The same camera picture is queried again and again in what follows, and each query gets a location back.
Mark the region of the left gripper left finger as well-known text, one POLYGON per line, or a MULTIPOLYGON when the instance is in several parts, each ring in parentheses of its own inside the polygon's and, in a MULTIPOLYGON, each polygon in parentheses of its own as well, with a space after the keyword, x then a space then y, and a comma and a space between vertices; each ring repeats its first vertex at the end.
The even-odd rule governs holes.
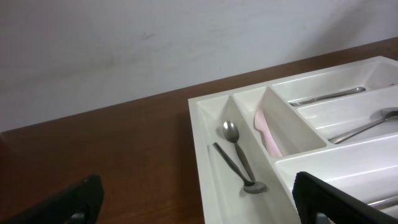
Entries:
POLYGON ((3 223, 96 223, 104 200, 101 177, 90 175, 3 223))

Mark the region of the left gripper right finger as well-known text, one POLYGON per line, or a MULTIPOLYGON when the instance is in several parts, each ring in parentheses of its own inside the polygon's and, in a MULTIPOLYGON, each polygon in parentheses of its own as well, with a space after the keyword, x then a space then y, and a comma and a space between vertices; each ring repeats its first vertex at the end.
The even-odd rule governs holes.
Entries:
POLYGON ((309 174, 299 172, 292 190, 302 223, 316 223, 324 214, 334 223, 397 224, 397 219, 309 174))

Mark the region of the small silver teaspoon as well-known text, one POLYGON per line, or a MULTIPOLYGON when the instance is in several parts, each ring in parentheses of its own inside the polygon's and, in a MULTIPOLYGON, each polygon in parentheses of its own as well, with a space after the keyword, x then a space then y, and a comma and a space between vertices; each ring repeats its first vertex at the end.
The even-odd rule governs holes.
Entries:
POLYGON ((244 186, 243 190, 248 194, 262 194, 267 192, 268 187, 266 184, 258 181, 251 181, 245 178, 242 172, 239 170, 239 167, 233 162, 233 160, 224 152, 221 146, 217 143, 213 143, 214 148, 218 151, 220 156, 224 159, 227 165, 231 168, 233 172, 235 172, 243 181, 244 186))

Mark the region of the white plastic knife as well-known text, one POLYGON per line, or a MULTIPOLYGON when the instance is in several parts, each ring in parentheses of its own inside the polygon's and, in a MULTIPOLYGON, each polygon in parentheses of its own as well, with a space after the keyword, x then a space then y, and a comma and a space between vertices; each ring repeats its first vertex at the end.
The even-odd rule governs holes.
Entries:
POLYGON ((265 148, 269 155, 271 157, 282 157, 282 153, 271 134, 262 109, 257 109, 254 115, 254 127, 262 134, 265 148))

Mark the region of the small dark teaspoon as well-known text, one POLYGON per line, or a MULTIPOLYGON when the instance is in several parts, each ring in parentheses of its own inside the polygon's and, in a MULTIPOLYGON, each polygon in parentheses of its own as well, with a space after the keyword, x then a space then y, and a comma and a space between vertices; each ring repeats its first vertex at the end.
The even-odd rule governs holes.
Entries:
POLYGON ((252 169, 251 169, 251 167, 249 165, 249 162, 248 162, 248 160, 246 158, 246 155, 245 155, 245 153, 243 152, 243 150, 241 149, 241 147, 238 144, 238 141, 239 141, 239 130, 238 130, 238 127, 232 121, 225 121, 223 123, 222 129, 223 129, 224 138, 227 141, 229 141, 229 142, 234 144, 234 147, 235 147, 236 153, 237 153, 237 155, 239 157, 239 160, 241 161, 241 163, 242 163, 243 167, 245 168, 246 172, 248 173, 249 178, 253 182, 255 182, 256 179, 255 179, 255 176, 254 176, 254 174, 252 172, 252 169))

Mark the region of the silver tablespoon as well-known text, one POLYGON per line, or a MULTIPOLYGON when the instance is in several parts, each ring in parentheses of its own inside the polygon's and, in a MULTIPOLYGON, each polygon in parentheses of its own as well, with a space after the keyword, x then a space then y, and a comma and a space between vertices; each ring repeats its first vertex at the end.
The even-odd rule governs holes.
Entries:
POLYGON ((370 123, 364 124, 352 130, 346 131, 344 133, 341 133, 333 138, 330 138, 328 141, 331 142, 332 144, 340 144, 360 133, 365 132, 366 130, 369 130, 377 125, 385 123, 386 121, 397 119, 397 107, 381 109, 376 112, 376 115, 377 118, 374 121, 371 121, 370 123))

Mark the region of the silver fork with round handle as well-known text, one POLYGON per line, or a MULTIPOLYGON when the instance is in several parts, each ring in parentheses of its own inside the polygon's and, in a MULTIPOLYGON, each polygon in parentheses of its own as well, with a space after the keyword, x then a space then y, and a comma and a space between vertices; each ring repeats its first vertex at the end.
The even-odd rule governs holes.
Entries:
POLYGON ((338 93, 332 93, 332 94, 329 94, 329 95, 314 97, 314 98, 311 98, 309 100, 293 102, 293 103, 290 103, 290 105, 292 105, 292 106, 302 106, 302 105, 307 105, 307 104, 311 104, 311 103, 318 102, 318 101, 329 100, 329 99, 338 98, 338 97, 341 97, 341 96, 361 93, 361 92, 364 92, 364 91, 366 91, 366 88, 362 87, 362 86, 359 86, 359 87, 356 87, 356 88, 353 88, 353 89, 350 89, 350 90, 340 91, 338 93))

